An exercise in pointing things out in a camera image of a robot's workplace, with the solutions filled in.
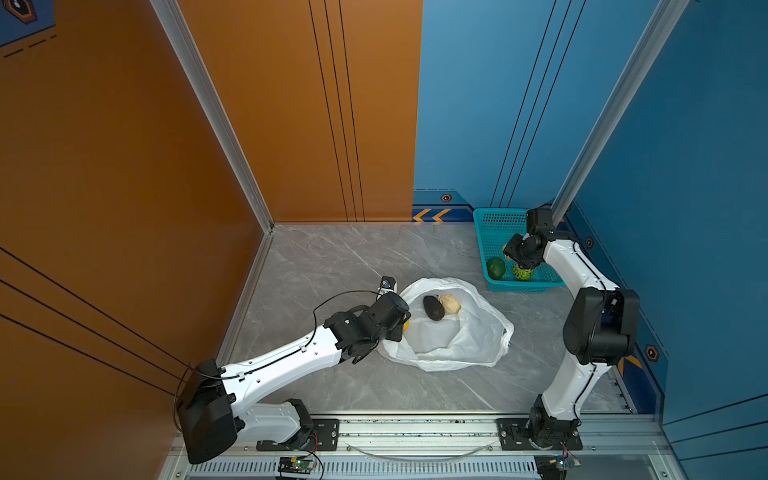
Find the gray marble tile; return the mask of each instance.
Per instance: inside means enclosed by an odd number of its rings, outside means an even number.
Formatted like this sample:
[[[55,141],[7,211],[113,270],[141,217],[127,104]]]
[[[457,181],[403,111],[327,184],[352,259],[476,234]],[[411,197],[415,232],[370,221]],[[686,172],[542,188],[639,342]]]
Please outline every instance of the gray marble tile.
[[[554,378],[565,353],[561,337],[572,298],[565,288],[545,293],[487,290],[472,223],[337,223],[278,225],[259,283],[237,338],[233,361],[249,359],[311,331],[312,309],[344,290],[368,290],[382,275],[403,289],[423,277],[453,276],[474,284],[515,325],[509,353],[494,368],[423,372],[371,353],[352,365],[308,375],[268,396],[300,398],[311,411],[344,409],[471,409],[527,412]],[[349,294],[318,311],[371,303]],[[604,376],[585,411],[625,411]]]

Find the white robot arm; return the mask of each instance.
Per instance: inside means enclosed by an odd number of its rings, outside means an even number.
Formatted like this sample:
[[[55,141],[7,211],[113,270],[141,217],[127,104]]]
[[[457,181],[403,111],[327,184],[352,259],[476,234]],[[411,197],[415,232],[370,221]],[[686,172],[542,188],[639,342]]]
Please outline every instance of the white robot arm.
[[[198,365],[174,403],[190,463],[207,462],[236,440],[305,447],[313,420],[301,400],[259,401],[317,370],[348,359],[358,363],[383,338],[400,341],[411,314],[396,293],[395,279],[383,277],[372,293],[371,306],[334,313],[314,331],[262,356],[222,368],[213,360]]]
[[[569,233],[556,231],[551,210],[530,210],[527,221],[528,235],[512,237],[504,254],[526,269],[548,263],[574,304],[563,326],[567,352],[557,375],[536,399],[527,428],[507,433],[521,441],[521,449],[578,450],[581,440],[574,433],[585,399],[600,377],[634,350],[640,299],[603,275]]]
[[[536,399],[526,428],[508,434],[520,438],[520,449],[566,445],[578,450],[581,441],[574,433],[584,400],[600,377],[634,349],[639,299],[600,273],[567,233],[555,231],[550,210],[530,210],[528,235],[515,235],[504,254],[522,268],[549,263],[574,297],[563,327],[563,363]],[[257,358],[223,368],[213,360],[201,363],[174,406],[190,463],[206,462],[236,440],[304,449],[314,428],[304,404],[298,399],[280,405],[259,401],[317,370],[348,359],[357,363],[382,338],[400,341],[409,317],[395,280],[383,277],[371,306],[334,313],[314,331]]]

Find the teal plastic basket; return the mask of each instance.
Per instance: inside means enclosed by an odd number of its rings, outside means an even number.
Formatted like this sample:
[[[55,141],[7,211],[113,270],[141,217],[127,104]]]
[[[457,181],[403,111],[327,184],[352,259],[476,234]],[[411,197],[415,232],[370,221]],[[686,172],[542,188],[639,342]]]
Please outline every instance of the teal plastic basket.
[[[480,244],[482,272],[488,290],[492,292],[541,293],[553,286],[565,286],[563,280],[554,269],[543,263],[534,270],[533,277],[527,282],[519,282],[512,275],[512,266],[503,254],[504,246],[516,233],[525,235],[526,210],[523,208],[478,208],[475,210],[475,229]],[[488,259],[498,257],[507,265],[507,272],[501,280],[493,280],[488,276]]]

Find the white plastic bag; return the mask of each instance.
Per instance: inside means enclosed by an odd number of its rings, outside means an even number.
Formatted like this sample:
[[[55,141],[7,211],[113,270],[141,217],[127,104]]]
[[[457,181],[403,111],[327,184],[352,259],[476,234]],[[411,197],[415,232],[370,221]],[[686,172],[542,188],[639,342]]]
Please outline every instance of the white plastic bag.
[[[424,296],[453,295],[462,305],[436,322],[424,311]],[[426,372],[494,366],[509,351],[514,327],[480,295],[474,285],[456,278],[422,278],[400,293],[411,310],[402,340],[383,340],[379,353],[397,363]]]

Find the orange wall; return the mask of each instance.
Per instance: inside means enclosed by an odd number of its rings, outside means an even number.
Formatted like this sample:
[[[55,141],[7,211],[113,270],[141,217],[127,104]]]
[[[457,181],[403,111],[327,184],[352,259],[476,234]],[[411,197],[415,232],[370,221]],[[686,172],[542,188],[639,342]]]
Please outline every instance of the orange wall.
[[[275,221],[410,219],[421,1],[180,4]]]
[[[57,0],[55,14],[45,43],[0,57],[0,247],[184,362],[210,358],[258,223],[149,2]],[[2,252],[0,279],[184,371]],[[3,285],[0,313],[176,388]],[[155,477],[174,436],[171,395],[6,319],[0,339],[6,478]]]

